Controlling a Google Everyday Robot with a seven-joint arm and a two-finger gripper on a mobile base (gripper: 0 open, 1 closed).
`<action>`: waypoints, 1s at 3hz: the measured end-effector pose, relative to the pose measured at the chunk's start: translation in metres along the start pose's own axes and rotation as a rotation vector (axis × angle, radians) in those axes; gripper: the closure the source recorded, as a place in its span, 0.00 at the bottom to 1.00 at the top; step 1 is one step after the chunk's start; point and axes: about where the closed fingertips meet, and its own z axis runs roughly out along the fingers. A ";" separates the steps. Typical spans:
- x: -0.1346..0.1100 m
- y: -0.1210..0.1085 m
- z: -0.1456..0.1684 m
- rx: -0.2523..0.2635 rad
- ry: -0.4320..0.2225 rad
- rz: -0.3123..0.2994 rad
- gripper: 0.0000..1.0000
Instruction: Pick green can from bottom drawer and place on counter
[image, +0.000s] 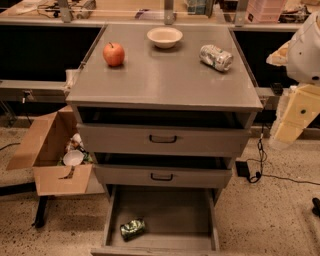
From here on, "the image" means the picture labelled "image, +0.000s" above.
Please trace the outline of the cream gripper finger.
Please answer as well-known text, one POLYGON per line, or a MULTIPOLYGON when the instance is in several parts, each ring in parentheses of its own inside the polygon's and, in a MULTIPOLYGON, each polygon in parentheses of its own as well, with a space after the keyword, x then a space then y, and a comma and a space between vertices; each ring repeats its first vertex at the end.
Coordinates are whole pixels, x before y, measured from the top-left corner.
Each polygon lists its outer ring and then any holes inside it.
POLYGON ((273 144, 291 145, 320 114, 320 87, 300 83, 280 97, 273 124, 273 144))
POLYGON ((287 60, 287 51, 288 51, 289 43, 284 43, 280 48, 278 48, 275 52, 271 53, 267 59, 266 63, 273 66, 286 66, 288 63, 287 60))

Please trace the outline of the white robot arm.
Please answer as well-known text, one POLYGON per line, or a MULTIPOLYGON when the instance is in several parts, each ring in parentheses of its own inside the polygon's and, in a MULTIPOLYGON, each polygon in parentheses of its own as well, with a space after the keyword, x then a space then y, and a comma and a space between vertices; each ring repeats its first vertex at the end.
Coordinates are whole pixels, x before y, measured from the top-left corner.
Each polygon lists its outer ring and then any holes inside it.
POLYGON ((298 83, 280 97, 270 131, 270 146, 281 150, 320 114, 320 13, 312 13, 266 62, 285 66, 287 76, 298 83))

